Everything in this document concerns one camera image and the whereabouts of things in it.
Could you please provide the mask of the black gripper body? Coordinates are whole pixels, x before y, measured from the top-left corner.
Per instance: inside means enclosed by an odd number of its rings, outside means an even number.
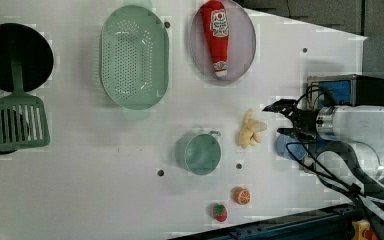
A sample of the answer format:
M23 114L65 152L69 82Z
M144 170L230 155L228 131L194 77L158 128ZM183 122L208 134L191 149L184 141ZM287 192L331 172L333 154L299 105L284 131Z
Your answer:
M314 110L295 109L292 114L293 133L298 139L316 138L316 120L318 112Z

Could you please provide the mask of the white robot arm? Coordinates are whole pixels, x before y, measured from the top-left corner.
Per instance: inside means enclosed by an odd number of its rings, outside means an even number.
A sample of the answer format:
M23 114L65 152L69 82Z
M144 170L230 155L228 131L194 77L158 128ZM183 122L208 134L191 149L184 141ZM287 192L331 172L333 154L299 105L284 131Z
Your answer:
M316 149L312 170L328 188L384 216L384 107L326 106L303 110L293 99L264 108L291 121L278 132Z

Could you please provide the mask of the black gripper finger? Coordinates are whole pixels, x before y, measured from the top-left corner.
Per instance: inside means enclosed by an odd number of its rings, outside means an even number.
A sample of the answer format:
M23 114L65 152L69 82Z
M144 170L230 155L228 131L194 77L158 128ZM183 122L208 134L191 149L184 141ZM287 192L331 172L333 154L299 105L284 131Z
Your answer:
M263 112L279 113L285 117L292 117L298 112L297 101L294 99L280 99L266 106Z
M302 132L296 128L278 128L277 132L293 138L299 138L302 135Z

